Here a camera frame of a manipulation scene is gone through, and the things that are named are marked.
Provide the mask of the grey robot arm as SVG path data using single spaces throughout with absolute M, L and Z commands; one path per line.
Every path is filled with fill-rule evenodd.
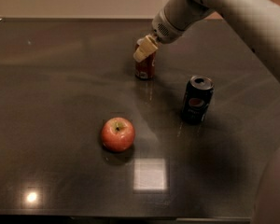
M 160 43 L 176 41 L 212 12 L 220 14 L 280 83 L 280 6 L 270 0 L 169 0 L 134 59 L 143 61 Z M 280 224 L 280 148 L 260 179 L 250 224 Z

